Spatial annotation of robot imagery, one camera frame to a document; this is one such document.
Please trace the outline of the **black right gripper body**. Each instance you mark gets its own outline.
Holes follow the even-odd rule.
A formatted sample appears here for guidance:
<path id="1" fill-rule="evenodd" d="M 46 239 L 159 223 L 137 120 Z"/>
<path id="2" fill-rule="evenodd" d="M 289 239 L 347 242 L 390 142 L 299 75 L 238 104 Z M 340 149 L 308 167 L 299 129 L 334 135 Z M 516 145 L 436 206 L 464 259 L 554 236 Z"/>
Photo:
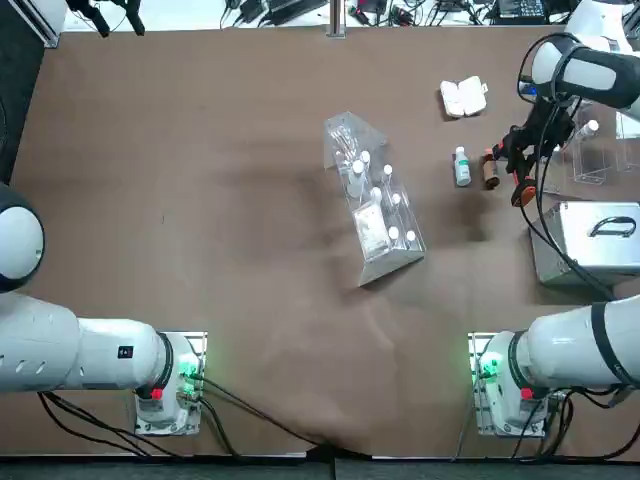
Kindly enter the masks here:
<path id="1" fill-rule="evenodd" d="M 563 146 L 574 131 L 574 120 L 567 108 L 538 97 L 524 124 L 526 147 L 553 151 Z"/>

